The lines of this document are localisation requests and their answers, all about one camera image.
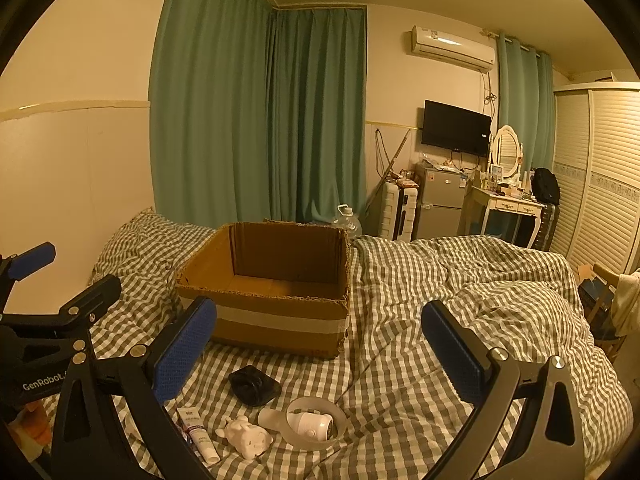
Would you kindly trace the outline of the white cream tube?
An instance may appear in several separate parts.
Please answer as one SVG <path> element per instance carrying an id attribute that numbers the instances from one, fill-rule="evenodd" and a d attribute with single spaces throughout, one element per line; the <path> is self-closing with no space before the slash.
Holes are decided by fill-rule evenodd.
<path id="1" fill-rule="evenodd" d="M 178 415 L 182 422 L 183 430 L 190 437 L 198 450 L 198 454 L 207 466 L 213 466 L 220 462 L 220 456 L 215 450 L 212 439 L 209 437 L 204 427 L 203 419 L 196 408 L 192 406 L 182 406 L 177 408 Z"/>

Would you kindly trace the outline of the black tape roll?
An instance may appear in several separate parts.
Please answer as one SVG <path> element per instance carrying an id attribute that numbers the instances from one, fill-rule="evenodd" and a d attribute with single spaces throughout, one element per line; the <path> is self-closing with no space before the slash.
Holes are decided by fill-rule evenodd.
<path id="1" fill-rule="evenodd" d="M 247 365 L 228 376 L 230 387 L 234 395 L 245 405 L 256 408 L 264 406 L 280 396 L 281 385 L 273 378 L 258 370 L 253 365 Z"/>

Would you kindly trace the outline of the white animal figurine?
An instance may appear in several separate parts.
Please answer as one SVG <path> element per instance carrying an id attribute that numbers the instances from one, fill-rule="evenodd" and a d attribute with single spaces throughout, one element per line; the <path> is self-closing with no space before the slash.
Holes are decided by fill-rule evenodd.
<path id="1" fill-rule="evenodd" d="M 272 445 L 273 437 L 262 428 L 252 424 L 245 415 L 236 419 L 227 418 L 227 423 L 215 430 L 216 435 L 226 439 L 244 460 L 254 460 Z"/>

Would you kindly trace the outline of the white bottle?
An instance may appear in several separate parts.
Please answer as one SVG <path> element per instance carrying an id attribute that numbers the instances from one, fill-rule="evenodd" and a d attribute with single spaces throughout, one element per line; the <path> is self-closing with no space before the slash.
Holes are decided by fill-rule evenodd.
<path id="1" fill-rule="evenodd" d="M 258 414 L 258 425 L 284 436 L 292 434 L 304 442 L 326 442 L 332 438 L 334 419 L 329 414 L 263 408 Z"/>

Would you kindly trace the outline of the checkered pillow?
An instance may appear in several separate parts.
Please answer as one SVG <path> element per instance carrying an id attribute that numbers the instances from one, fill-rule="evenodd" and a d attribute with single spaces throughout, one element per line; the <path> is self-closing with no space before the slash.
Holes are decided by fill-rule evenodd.
<path id="1" fill-rule="evenodd" d="M 106 274 L 150 272 L 172 278 L 216 232 L 208 226 L 171 221 L 143 209 L 110 237 L 93 265 L 89 285 Z"/>

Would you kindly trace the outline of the grey checkered duvet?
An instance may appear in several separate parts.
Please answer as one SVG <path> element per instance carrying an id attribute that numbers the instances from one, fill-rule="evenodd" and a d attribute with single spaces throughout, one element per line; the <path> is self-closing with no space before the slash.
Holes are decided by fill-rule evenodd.
<path id="1" fill-rule="evenodd" d="M 585 465 L 624 443 L 634 424 L 616 371 L 594 343 L 573 269 L 553 252 L 469 236 L 410 244 L 365 238 L 350 252 L 350 309 L 343 352 L 323 361 L 210 344 L 169 413 L 196 408 L 209 431 L 245 413 L 228 377 L 254 365 L 280 382 L 284 408 L 300 396 L 337 404 L 344 438 L 321 452 L 276 439 L 256 460 L 216 441 L 218 479 L 419 479 L 471 413 L 421 330 L 424 304 L 439 300 L 488 347 L 514 358 L 567 362 L 576 393 Z"/>

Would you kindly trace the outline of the brown cardboard box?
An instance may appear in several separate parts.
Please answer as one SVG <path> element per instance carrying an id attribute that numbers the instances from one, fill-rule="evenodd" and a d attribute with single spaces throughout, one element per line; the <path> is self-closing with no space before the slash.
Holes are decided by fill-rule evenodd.
<path id="1" fill-rule="evenodd" d="M 182 301 L 216 304 L 213 340 L 334 359 L 348 329 L 348 238 L 321 224 L 226 224 L 180 269 L 176 289 Z"/>

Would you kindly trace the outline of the silver mini fridge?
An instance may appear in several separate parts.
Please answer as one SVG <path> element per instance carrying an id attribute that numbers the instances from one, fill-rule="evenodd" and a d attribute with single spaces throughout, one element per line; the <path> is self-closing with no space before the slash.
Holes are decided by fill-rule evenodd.
<path id="1" fill-rule="evenodd" d="M 416 240 L 456 236 L 466 190 L 466 174 L 437 169 L 427 162 L 414 166 L 419 179 Z"/>

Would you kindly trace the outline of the white suitcase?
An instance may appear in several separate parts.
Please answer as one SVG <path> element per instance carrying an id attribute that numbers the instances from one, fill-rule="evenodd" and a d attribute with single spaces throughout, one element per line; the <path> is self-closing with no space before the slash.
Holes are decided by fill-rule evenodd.
<path id="1" fill-rule="evenodd" d="M 395 182 L 386 182 L 382 191 L 378 236 L 410 242 L 417 204 L 416 188 L 402 188 Z"/>

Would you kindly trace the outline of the black backpack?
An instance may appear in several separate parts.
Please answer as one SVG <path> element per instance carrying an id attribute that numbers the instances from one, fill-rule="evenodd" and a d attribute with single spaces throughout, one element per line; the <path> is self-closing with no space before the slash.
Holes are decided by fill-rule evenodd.
<path id="1" fill-rule="evenodd" d="M 542 204 L 560 204 L 560 187 L 558 180 L 548 168 L 537 168 L 532 179 L 532 192 L 536 201 Z"/>

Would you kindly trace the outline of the clear water jug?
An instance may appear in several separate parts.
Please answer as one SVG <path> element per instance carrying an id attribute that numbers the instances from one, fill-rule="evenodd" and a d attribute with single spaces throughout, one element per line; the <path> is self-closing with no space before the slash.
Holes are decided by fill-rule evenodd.
<path id="1" fill-rule="evenodd" d="M 341 204 L 336 207 L 337 215 L 332 220 L 332 226 L 346 232 L 350 240 L 354 240 L 362 235 L 362 226 L 349 204 Z"/>

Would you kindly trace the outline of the green curtain left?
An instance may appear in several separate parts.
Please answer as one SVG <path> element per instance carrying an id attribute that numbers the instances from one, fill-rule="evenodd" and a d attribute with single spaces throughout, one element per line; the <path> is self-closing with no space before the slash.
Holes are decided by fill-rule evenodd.
<path id="1" fill-rule="evenodd" d="M 362 211 L 367 36 L 363 8 L 165 0 L 149 88 L 156 210 L 211 228 Z"/>

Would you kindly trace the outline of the green curtain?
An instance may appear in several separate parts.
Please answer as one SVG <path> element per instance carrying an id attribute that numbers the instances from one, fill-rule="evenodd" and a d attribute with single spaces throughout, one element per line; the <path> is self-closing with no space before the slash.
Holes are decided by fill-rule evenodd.
<path id="1" fill-rule="evenodd" d="M 555 140 L 552 59 L 514 37 L 496 40 L 499 126 L 510 126 L 523 144 L 523 170 L 551 169 Z"/>
<path id="2" fill-rule="evenodd" d="M 156 210 L 211 228 L 362 211 L 367 36 L 363 8 L 165 0 L 149 88 Z"/>

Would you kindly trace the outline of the white louvred wardrobe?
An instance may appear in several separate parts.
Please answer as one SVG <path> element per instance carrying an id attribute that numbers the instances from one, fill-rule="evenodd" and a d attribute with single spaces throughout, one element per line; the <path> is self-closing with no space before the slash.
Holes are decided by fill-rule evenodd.
<path id="1" fill-rule="evenodd" d="M 552 172 L 561 199 L 552 252 L 630 273 L 639 255 L 639 85 L 554 90 Z"/>

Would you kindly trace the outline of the green curtain right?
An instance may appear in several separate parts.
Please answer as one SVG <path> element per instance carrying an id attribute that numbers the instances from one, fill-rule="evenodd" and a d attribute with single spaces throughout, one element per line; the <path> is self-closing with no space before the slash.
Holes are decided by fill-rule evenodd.
<path id="1" fill-rule="evenodd" d="M 523 144 L 523 170 L 551 169 L 555 140 L 552 59 L 514 37 L 496 40 L 499 126 L 510 126 Z"/>

